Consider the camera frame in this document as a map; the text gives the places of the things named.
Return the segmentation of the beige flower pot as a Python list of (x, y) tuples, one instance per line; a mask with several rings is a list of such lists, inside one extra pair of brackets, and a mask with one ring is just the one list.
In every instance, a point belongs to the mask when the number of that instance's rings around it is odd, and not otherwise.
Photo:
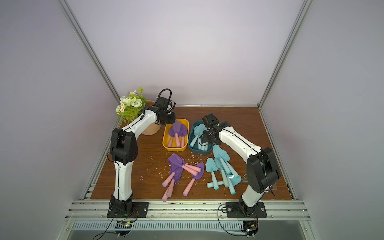
[[(154, 101), (147, 100), (146, 101), (146, 107), (154, 105)], [(160, 125), (157, 125), (156, 123), (152, 123), (150, 126), (148, 126), (143, 132), (143, 135), (151, 136), (156, 134), (161, 129)]]

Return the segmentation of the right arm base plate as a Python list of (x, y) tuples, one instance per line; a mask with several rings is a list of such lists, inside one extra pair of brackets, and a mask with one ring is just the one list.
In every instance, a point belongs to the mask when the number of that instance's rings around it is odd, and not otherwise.
[(228, 218), (267, 218), (266, 207), (263, 202), (258, 202), (253, 207), (248, 207), (240, 202), (226, 202), (225, 207)]

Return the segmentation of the green plant with white flowers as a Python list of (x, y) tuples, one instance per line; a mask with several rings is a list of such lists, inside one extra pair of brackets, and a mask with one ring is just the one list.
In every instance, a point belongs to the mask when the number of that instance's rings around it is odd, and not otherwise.
[(120, 98), (120, 103), (115, 110), (120, 118), (120, 125), (123, 123), (131, 123), (144, 112), (147, 98), (143, 92), (144, 89), (139, 87), (137, 90), (128, 93), (127, 96)]

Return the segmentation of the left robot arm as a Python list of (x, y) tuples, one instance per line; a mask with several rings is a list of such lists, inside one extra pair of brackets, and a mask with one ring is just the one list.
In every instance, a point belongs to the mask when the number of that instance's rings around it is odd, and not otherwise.
[(151, 124), (169, 125), (176, 120), (172, 107), (149, 106), (139, 117), (123, 129), (112, 132), (110, 154), (115, 165), (115, 190), (110, 200), (110, 210), (122, 215), (133, 211), (131, 186), (132, 168), (139, 154), (138, 137)]

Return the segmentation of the dark teal storage box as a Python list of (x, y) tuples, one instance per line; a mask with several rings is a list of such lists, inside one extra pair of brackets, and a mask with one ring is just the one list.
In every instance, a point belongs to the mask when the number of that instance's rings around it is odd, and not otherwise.
[(191, 143), (191, 141), (193, 140), (193, 138), (195, 137), (194, 135), (194, 127), (200, 125), (200, 124), (203, 124), (203, 121), (202, 120), (198, 120), (198, 121), (195, 121), (192, 125), (192, 128), (190, 129), (190, 133), (189, 133), (189, 140), (188, 140), (188, 147), (189, 149), (191, 150), (192, 153), (195, 153), (195, 154), (200, 154), (200, 155), (208, 155), (210, 154), (211, 152), (213, 152), (213, 146), (212, 144), (209, 144), (209, 150), (204, 152), (204, 151), (200, 151), (198, 149), (198, 143), (201, 142), (201, 137), (199, 137), (199, 139), (196, 141), (195, 145), (191, 148), (189, 146), (189, 144)]

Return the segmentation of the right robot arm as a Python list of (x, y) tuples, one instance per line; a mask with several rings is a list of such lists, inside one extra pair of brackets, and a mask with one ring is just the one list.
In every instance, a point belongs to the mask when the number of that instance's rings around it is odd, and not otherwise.
[(203, 139), (210, 144), (226, 144), (247, 164), (248, 186), (239, 202), (249, 210), (260, 202), (264, 193), (281, 178), (275, 152), (271, 148), (259, 147), (238, 132), (227, 122), (203, 120), (207, 130)]

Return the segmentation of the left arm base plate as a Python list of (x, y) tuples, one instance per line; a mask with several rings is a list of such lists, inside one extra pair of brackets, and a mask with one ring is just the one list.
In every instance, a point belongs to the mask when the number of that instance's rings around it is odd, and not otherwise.
[(149, 202), (133, 201), (120, 209), (117, 206), (110, 205), (108, 210), (108, 218), (139, 218), (147, 217), (149, 210)]

